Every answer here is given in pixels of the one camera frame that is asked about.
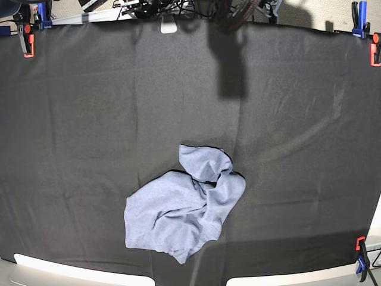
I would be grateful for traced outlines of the blue-grey t-shirt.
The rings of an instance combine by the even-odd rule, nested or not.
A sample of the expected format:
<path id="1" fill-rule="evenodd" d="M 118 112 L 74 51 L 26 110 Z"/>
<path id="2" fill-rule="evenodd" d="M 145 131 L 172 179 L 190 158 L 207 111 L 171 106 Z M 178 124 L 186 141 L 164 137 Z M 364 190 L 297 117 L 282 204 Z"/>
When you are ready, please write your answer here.
<path id="1" fill-rule="evenodd" d="M 183 171 L 170 170 L 126 199 L 125 246 L 154 250 L 178 263 L 217 241 L 246 181 L 224 150 L 179 146 Z"/>

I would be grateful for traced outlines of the black table cloth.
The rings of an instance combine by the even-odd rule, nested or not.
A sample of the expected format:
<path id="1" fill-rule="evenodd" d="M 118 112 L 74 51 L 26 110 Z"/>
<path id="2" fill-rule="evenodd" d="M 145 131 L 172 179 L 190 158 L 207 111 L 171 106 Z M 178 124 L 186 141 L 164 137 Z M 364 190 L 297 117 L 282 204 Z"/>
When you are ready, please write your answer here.
<path id="1" fill-rule="evenodd" d="M 380 196 L 380 69 L 367 41 L 209 21 L 64 26 L 24 58 L 1 39 L 1 257 L 145 275 L 158 285 L 354 263 Z M 126 198 L 225 150 L 246 190 L 186 264 L 124 245 Z"/>

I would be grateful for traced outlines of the orange clamp far left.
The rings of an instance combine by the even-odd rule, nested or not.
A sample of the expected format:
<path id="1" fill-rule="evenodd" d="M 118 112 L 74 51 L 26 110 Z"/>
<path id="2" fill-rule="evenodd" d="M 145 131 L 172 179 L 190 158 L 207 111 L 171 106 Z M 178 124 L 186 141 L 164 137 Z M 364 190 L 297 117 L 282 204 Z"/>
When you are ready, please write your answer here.
<path id="1" fill-rule="evenodd" d="M 35 38 L 30 24 L 19 24 L 17 35 L 20 40 L 24 58 L 33 58 L 35 55 Z"/>

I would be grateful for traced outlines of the blue clamp far left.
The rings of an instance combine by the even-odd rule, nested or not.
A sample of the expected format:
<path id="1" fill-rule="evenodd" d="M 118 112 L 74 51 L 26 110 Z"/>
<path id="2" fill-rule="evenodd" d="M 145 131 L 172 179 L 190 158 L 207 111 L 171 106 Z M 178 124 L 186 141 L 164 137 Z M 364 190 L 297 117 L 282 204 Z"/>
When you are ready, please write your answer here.
<path id="1" fill-rule="evenodd" d="M 38 2 L 32 5 L 33 19 L 40 30 L 50 29 L 52 24 L 51 11 L 52 1 Z"/>

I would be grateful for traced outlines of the blue clamp far right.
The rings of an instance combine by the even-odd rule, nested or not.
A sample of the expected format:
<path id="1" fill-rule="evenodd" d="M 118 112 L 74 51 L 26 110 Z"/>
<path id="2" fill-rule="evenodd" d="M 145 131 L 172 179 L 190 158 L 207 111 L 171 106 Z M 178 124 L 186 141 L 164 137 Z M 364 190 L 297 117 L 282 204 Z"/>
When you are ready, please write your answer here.
<path id="1" fill-rule="evenodd" d="M 370 33 L 370 23 L 366 20 L 367 1 L 353 1 L 351 4 L 351 12 L 354 24 L 352 35 L 361 39 L 367 38 Z"/>

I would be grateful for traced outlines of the orange blue clamp near right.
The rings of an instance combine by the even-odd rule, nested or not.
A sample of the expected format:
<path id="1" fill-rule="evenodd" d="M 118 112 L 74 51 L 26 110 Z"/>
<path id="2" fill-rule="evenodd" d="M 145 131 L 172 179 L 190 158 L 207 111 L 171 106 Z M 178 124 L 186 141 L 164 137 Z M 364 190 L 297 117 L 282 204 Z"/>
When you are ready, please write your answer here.
<path id="1" fill-rule="evenodd" d="M 367 278 L 367 269 L 370 266 L 370 262 L 367 255 L 367 249 L 365 244 L 365 236 L 358 237 L 355 250 L 358 252 L 357 262 L 358 268 L 356 270 L 356 274 L 360 274 L 360 282 L 364 282 Z"/>

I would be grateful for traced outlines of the orange clamp far right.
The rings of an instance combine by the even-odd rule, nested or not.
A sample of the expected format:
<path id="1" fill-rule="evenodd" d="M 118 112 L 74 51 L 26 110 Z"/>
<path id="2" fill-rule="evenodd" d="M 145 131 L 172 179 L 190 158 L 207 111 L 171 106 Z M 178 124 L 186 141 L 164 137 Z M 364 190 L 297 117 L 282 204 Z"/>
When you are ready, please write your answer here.
<path id="1" fill-rule="evenodd" d="M 380 33 L 374 33 L 372 36 L 370 64 L 373 67 L 380 67 Z"/>

